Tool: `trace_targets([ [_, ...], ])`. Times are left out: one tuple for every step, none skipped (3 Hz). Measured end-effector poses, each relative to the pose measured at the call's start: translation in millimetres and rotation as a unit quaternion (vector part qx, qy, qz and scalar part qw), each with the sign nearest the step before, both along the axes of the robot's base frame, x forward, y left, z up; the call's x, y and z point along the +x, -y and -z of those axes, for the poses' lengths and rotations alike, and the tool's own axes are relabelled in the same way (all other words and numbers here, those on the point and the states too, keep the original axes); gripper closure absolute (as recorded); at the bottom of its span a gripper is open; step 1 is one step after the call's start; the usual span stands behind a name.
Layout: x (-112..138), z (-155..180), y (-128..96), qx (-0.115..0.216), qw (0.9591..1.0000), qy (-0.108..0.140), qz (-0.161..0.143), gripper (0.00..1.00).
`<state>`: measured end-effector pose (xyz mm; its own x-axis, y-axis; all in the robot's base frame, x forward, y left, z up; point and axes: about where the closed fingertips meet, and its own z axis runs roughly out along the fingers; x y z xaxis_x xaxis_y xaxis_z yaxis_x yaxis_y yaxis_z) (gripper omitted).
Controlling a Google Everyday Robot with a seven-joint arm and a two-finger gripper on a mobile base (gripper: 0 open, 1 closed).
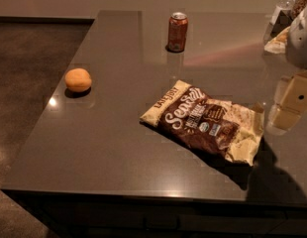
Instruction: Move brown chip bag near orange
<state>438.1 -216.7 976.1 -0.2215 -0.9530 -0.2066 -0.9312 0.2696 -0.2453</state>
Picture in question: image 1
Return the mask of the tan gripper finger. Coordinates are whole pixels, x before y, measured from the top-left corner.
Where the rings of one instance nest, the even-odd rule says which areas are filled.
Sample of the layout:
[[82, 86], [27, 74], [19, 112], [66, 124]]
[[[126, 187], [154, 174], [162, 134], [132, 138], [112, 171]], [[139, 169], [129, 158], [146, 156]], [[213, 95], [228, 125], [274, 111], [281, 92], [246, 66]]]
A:
[[268, 114], [266, 130], [269, 132], [287, 132], [301, 118], [297, 113], [282, 109], [274, 104]]
[[274, 102], [281, 109], [293, 113], [307, 111], [307, 70], [291, 77], [283, 76], [277, 84]]

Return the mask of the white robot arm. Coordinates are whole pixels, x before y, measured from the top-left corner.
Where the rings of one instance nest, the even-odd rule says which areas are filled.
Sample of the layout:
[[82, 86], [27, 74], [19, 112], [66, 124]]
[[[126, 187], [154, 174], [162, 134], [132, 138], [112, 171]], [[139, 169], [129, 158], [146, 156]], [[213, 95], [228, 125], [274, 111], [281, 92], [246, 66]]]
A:
[[276, 85], [266, 130], [283, 135], [291, 130], [307, 111], [307, 5], [291, 24], [268, 43], [269, 52], [284, 51], [286, 61], [299, 72], [283, 76]]

